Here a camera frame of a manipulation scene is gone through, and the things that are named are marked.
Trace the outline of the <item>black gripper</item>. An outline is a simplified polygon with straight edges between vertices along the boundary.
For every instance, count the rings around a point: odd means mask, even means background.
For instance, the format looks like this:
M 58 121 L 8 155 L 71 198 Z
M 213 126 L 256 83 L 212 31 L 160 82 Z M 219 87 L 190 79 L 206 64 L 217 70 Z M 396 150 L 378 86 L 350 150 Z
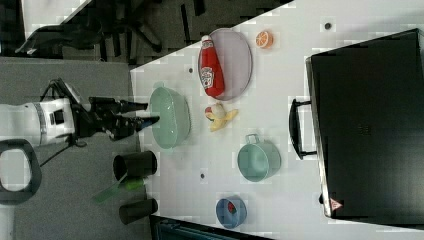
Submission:
M 157 123 L 159 116 L 151 117 L 124 117 L 124 113 L 146 110 L 147 103 L 117 100 L 109 97 L 90 97 L 89 107 L 71 99 L 71 110 L 74 120 L 74 139 L 88 138 L 95 133 L 103 132 L 109 135 L 111 140 L 120 140 L 129 137 Z

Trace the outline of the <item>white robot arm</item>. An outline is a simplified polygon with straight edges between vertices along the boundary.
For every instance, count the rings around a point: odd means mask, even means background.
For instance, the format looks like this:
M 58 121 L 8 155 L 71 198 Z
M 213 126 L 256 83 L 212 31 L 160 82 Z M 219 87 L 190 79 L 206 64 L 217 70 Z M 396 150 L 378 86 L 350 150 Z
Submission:
M 147 128 L 159 116 L 125 117 L 146 110 L 147 103 L 114 98 L 90 97 L 89 104 L 60 98 L 22 105 L 1 105 L 1 140 L 25 139 L 32 146 L 45 146 L 106 133 L 112 141 L 124 139 Z

